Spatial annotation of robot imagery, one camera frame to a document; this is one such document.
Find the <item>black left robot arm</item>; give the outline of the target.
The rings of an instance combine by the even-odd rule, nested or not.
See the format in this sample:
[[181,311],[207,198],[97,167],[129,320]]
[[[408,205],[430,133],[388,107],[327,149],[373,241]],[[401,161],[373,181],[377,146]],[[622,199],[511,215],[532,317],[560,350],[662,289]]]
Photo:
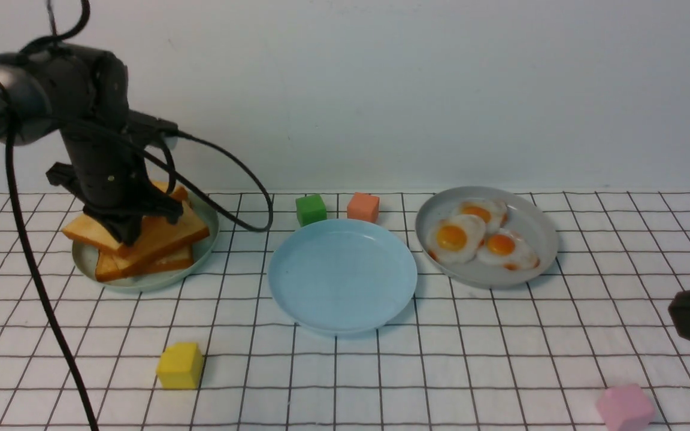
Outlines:
[[59,131],[69,163],[47,180],[84,204],[123,245],[142,232],[145,217],[175,224],[183,208],[156,186],[141,151],[165,148],[178,126],[129,108],[127,68],[109,51],[73,44],[0,54],[0,142],[26,145]]

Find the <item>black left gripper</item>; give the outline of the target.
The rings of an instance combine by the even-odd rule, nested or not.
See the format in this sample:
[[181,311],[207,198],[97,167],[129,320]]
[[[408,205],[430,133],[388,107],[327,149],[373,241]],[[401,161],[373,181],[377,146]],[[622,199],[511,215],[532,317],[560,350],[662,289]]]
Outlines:
[[79,199],[117,242],[133,246],[146,217],[173,224],[183,215],[181,204],[151,183],[128,139],[88,129],[61,129],[60,136],[69,163],[50,167],[47,181]]

